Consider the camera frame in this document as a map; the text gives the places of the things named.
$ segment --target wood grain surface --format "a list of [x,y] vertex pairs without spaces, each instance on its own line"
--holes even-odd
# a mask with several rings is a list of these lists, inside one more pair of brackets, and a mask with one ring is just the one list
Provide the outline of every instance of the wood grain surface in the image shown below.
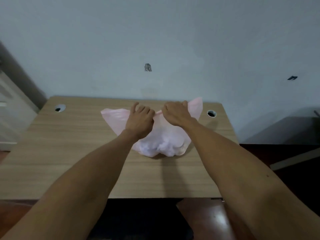
[[[105,108],[129,109],[134,101],[51,97],[0,165],[0,199],[39,199],[74,163],[116,137],[100,111]],[[155,111],[165,103],[140,102]],[[65,104],[66,110],[55,112],[54,107],[58,104]],[[207,110],[214,110],[217,116],[209,117]],[[203,103],[199,122],[238,143],[222,104]],[[221,196],[192,144],[182,156],[156,158],[131,150],[110,198]]]

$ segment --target pink plastic bag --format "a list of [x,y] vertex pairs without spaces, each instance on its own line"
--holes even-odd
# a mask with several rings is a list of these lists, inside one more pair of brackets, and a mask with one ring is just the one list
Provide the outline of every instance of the pink plastic bag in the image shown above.
[[[188,103],[190,115],[197,120],[202,112],[202,98],[198,97]],[[104,109],[101,111],[102,117],[117,135],[125,129],[130,111],[127,109]],[[164,118],[162,111],[158,111],[154,116],[152,131],[143,139],[137,141],[132,149],[147,157],[154,157],[162,153],[167,157],[182,155],[186,152],[191,139],[180,127],[171,125]]]

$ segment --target person's left hand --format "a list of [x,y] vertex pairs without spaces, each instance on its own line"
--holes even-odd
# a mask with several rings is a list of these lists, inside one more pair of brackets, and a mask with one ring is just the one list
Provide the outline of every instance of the person's left hand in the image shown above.
[[133,133],[136,138],[140,140],[145,138],[152,131],[155,111],[144,105],[140,105],[136,111],[136,106],[138,104],[139,103],[136,102],[132,105],[125,129]]

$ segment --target desk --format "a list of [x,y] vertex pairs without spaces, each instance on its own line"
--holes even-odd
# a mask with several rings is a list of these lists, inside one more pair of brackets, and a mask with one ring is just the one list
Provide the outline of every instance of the desk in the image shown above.
[[[39,199],[74,163],[116,137],[100,111],[130,109],[134,101],[51,97],[0,165],[0,199]],[[155,111],[164,104],[154,100],[140,102]],[[65,104],[66,109],[56,112],[58,104]],[[208,110],[214,110],[217,116],[209,117]],[[199,122],[238,143],[222,104],[203,103]],[[110,198],[201,197],[221,195],[192,144],[182,156],[161,159],[131,150],[110,193]]]

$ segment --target bare arm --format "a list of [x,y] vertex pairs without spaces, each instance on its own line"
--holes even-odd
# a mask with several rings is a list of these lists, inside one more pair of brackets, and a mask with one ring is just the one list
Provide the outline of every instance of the bare arm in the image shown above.
[[320,239],[320,218],[257,157],[191,118],[186,101],[162,112],[186,131],[226,203],[258,239]]
[[133,144],[152,130],[154,110],[137,103],[126,129],[78,161],[50,186],[2,240],[86,239],[101,216]]

